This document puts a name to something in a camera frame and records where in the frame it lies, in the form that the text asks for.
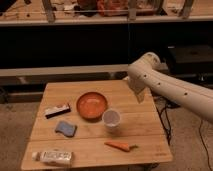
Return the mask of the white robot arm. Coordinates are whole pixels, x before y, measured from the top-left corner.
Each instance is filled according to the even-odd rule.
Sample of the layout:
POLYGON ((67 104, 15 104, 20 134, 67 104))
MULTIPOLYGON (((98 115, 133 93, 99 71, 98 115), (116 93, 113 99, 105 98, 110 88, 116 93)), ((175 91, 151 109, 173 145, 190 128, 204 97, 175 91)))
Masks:
POLYGON ((145 87, 194 112, 213 124, 213 90, 160 73, 160 58, 147 52, 127 68, 129 87, 139 94, 145 87))

